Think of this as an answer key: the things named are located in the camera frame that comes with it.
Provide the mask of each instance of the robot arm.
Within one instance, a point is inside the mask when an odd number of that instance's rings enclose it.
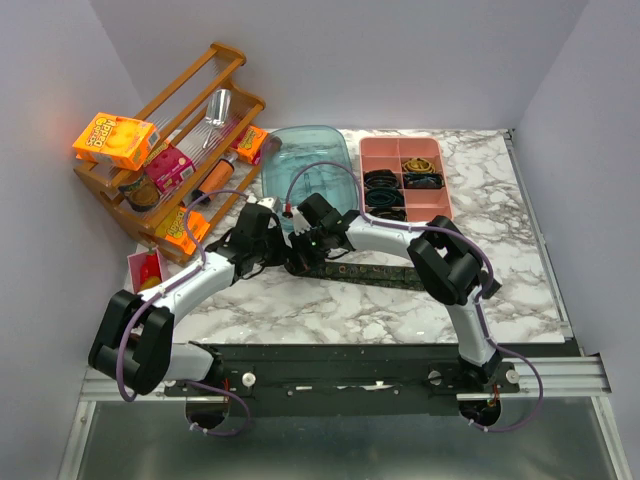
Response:
[[[218,352],[194,343],[174,344],[175,325],[206,298],[241,280],[255,265],[284,265],[295,274],[324,262],[331,249],[345,248],[385,252],[413,261],[426,290],[445,304],[451,316],[463,368],[476,383],[487,383],[501,359],[482,333],[474,304],[482,280],[482,261],[466,244],[448,235],[370,225],[358,212],[343,216],[314,194],[293,212],[295,231],[289,235],[289,247],[275,214],[278,208],[277,199],[247,203],[236,226],[206,248],[204,265],[196,263],[141,295],[124,290],[114,295],[91,348],[89,364],[115,378],[119,343],[133,313],[156,293],[164,293],[176,279],[193,275],[141,316],[141,332],[132,334],[127,343],[124,382],[143,395],[167,380],[217,384],[224,378]],[[458,232],[445,217],[438,217],[435,223]]]
[[[482,259],[468,244],[446,234],[371,225],[357,212],[341,216],[318,194],[311,195],[292,215],[294,225],[299,227],[289,236],[294,251],[311,252],[294,265],[293,273],[317,260],[318,251],[322,252],[322,259],[326,258],[328,248],[373,250],[411,260],[427,292],[447,308],[458,337],[461,363],[476,382],[488,381],[500,363],[500,355],[482,331],[475,298],[486,272],[482,270]],[[460,233],[446,217],[436,217],[430,225]],[[494,280],[484,298],[490,298],[499,288]]]

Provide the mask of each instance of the cardboard box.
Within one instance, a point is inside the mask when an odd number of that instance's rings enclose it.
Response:
[[[144,163],[144,171],[161,193],[181,184],[196,171],[191,159],[168,143],[163,143],[149,156],[153,158]]]
[[[157,237],[164,238],[178,247],[180,251],[191,255],[196,249],[196,244],[191,241],[184,230],[183,218],[186,211],[187,209],[184,207],[177,206],[174,208],[167,218],[158,225],[155,234]],[[202,241],[208,228],[209,224],[200,213],[191,212],[189,215],[189,230],[193,232],[198,241]]]
[[[73,148],[82,160],[138,170],[159,137],[152,123],[98,113]]]
[[[267,138],[267,132],[261,128],[249,125],[231,144],[231,148],[238,153],[238,159],[251,165],[260,163],[260,146]]]

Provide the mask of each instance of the gray wall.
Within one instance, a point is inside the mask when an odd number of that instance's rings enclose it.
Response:
[[[133,244],[72,172],[99,110],[139,97],[86,0],[0,16],[0,476],[55,478],[93,335]]]
[[[212,41],[259,124],[511,127],[586,0],[90,0],[144,101]]]
[[[600,352],[640,477],[640,4],[592,0],[517,129],[571,323]]]

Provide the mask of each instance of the clear teal lid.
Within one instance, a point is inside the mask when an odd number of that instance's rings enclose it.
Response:
[[[262,194],[277,196],[284,205],[289,185],[301,168],[315,162],[329,161],[350,171],[347,143],[335,128],[313,125],[283,128],[273,132],[262,145]],[[312,193],[319,193],[341,214],[358,208],[358,194],[353,178],[341,168],[318,165],[302,174],[291,191],[292,206],[299,205]],[[290,232],[293,225],[280,216],[282,228]]]

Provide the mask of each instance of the pink box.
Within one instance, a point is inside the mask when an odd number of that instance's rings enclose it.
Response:
[[[442,175],[444,188],[439,190],[406,189],[402,175],[402,165],[413,157],[430,160],[436,172]],[[453,205],[449,193],[449,184],[442,160],[440,144],[431,137],[367,137],[360,140],[360,182],[362,194],[364,174],[372,170],[391,170],[396,174],[400,193],[404,196],[404,207],[393,210],[405,210],[408,222],[430,222],[438,215],[453,220]],[[365,207],[366,212],[373,210]]]
[[[189,157],[176,147],[165,145],[164,151],[158,153],[144,169],[161,193],[180,185],[196,170]]]
[[[169,273],[169,267],[167,265],[167,259],[164,258],[160,250],[154,248],[153,251],[158,255],[158,266],[160,267],[160,280],[163,282],[171,278]],[[131,285],[133,286],[133,293],[140,291],[140,269],[147,260],[149,252],[134,253],[127,257],[127,263],[129,264],[129,275],[131,277]]]

